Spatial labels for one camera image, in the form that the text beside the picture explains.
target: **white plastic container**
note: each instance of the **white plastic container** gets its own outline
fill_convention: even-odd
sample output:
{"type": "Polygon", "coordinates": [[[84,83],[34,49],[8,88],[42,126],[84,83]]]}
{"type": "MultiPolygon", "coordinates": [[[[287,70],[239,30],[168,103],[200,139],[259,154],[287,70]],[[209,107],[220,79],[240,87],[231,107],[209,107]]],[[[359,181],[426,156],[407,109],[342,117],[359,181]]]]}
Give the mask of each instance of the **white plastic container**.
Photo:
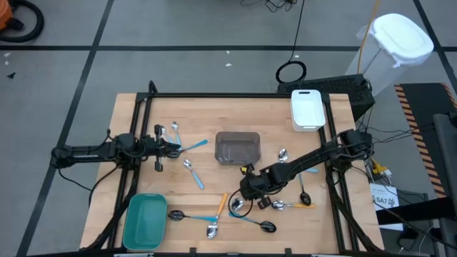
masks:
{"type": "Polygon", "coordinates": [[[291,118],[297,132],[317,131],[325,125],[321,93],[317,90],[292,91],[291,118]]]}
{"type": "MultiPolygon", "coordinates": [[[[366,26],[357,37],[362,39],[366,26]]],[[[422,64],[431,54],[433,42],[412,20],[400,14],[386,14],[377,18],[368,31],[363,47],[360,73],[369,79],[372,94],[379,94],[394,84],[409,66],[422,64]]],[[[357,74],[359,52],[346,75],[357,74]]]]}

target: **white bin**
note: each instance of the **white bin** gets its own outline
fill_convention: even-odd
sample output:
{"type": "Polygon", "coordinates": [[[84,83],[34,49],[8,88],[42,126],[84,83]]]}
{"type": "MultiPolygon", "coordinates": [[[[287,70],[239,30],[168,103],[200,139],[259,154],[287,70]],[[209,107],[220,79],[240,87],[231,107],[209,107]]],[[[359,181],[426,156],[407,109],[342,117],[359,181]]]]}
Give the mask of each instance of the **white bin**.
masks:
{"type": "MultiPolygon", "coordinates": [[[[357,34],[363,38],[366,27],[357,34]]],[[[422,64],[431,54],[433,42],[412,20],[386,14],[374,20],[363,47],[360,73],[369,79],[373,96],[395,83],[408,66],[422,64]]],[[[357,74],[360,50],[346,75],[357,74]]]]}

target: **orange vacuum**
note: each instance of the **orange vacuum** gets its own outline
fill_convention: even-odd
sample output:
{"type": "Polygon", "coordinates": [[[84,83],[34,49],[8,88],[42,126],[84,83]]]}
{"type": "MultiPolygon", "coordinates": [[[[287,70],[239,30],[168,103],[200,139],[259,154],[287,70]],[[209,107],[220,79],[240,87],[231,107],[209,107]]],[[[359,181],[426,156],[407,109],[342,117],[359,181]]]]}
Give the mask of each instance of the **orange vacuum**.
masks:
{"type": "Polygon", "coordinates": [[[44,27],[43,14],[33,3],[26,0],[0,0],[0,41],[11,43],[21,43],[35,39],[44,27]],[[13,12],[19,6],[24,6],[31,9],[36,15],[36,25],[28,34],[21,36],[7,36],[5,32],[8,30],[21,31],[24,29],[24,24],[14,18],[13,12]]]}

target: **black metal frame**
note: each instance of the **black metal frame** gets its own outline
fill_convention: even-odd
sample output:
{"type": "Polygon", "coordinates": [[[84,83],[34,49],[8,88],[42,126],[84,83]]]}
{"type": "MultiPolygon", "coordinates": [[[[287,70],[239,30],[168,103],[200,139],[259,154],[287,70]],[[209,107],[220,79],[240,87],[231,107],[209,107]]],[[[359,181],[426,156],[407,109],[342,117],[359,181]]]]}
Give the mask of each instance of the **black metal frame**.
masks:
{"type": "MultiPolygon", "coordinates": [[[[135,107],[134,107],[134,112],[132,115],[132,120],[131,120],[131,126],[130,126],[130,133],[135,133],[136,127],[138,125],[138,119],[139,119],[139,110],[141,107],[141,103],[146,99],[146,106],[144,109],[144,117],[143,117],[143,123],[141,125],[141,136],[146,135],[146,131],[148,128],[148,122],[149,122],[149,114],[151,112],[151,103],[152,103],[152,98],[273,98],[273,99],[284,99],[284,98],[290,98],[290,94],[232,94],[232,93],[191,93],[191,94],[183,94],[183,93],[157,93],[157,90],[155,89],[154,84],[152,81],[149,83],[149,92],[147,93],[137,93],[136,94],[136,100],[135,100],[135,107]]],[[[331,138],[336,136],[336,128],[335,128],[335,122],[333,119],[333,114],[331,110],[331,103],[330,103],[330,98],[328,94],[322,94],[323,98],[323,104],[326,109],[326,116],[328,120],[328,127],[330,131],[330,136],[331,138]]],[[[321,140],[321,144],[326,143],[326,133],[324,128],[320,128],[318,130],[319,132],[319,137],[321,140]]],[[[327,173],[332,173],[332,166],[329,162],[325,162],[325,168],[327,173]]],[[[141,169],[141,162],[139,160],[139,165],[138,168],[134,170],[134,174],[132,176],[132,183],[131,183],[131,188],[129,189],[128,195],[133,191],[136,193],[137,187],[138,187],[138,181],[139,181],[139,173],[141,169]]],[[[118,187],[118,193],[116,197],[116,205],[114,212],[116,213],[119,211],[122,207],[121,205],[125,206],[125,198],[124,198],[124,192],[126,189],[126,182],[128,178],[128,173],[129,170],[126,168],[122,170],[121,178],[119,181],[119,187],[118,187]]],[[[351,212],[351,204],[349,201],[349,196],[348,196],[348,188],[346,185],[346,179],[344,177],[344,174],[338,174],[339,175],[339,184],[341,187],[341,196],[343,199],[343,202],[345,204],[345,207],[351,212]]],[[[333,223],[335,227],[335,234],[336,234],[336,242],[338,245],[338,252],[340,254],[345,254],[345,255],[350,255],[350,256],[359,256],[359,257],[397,257],[399,255],[396,254],[391,254],[391,253],[384,253],[384,252],[363,252],[359,251],[358,247],[358,240],[353,232],[353,230],[348,227],[350,239],[351,239],[351,247],[352,250],[347,250],[344,244],[344,238],[343,238],[343,229],[341,226],[341,219],[340,219],[340,212],[336,208],[336,205],[333,201],[331,201],[331,209],[332,209],[332,214],[333,214],[333,223]]],[[[77,252],[68,252],[68,253],[51,253],[51,254],[44,254],[44,255],[39,255],[39,256],[45,256],[45,257],[59,257],[59,256],[113,256],[115,253],[126,253],[126,249],[124,246],[120,248],[114,248],[114,244],[116,241],[116,233],[117,233],[117,223],[116,226],[114,226],[108,240],[108,245],[106,249],[99,249],[99,248],[92,248],[92,249],[86,249],[84,251],[77,251],[77,252]]],[[[188,253],[154,253],[154,256],[189,256],[189,257],[197,257],[197,256],[245,256],[245,257],[255,257],[255,256],[286,256],[286,257],[298,257],[298,256],[303,256],[303,257],[312,257],[312,256],[318,256],[318,254],[297,254],[297,253],[292,253],[290,248],[285,248],[284,253],[280,254],[263,254],[263,253],[197,253],[196,248],[190,248],[188,253]]]]}

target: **teal plastic bowl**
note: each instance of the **teal plastic bowl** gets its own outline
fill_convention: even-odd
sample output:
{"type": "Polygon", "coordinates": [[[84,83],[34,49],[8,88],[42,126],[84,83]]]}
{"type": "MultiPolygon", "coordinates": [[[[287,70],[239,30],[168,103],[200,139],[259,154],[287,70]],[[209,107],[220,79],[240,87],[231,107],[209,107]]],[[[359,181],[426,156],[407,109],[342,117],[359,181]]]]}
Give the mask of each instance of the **teal plastic bowl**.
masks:
{"type": "Polygon", "coordinates": [[[122,243],[131,251],[154,250],[164,239],[165,224],[165,197],[139,193],[130,200],[122,243]]]}

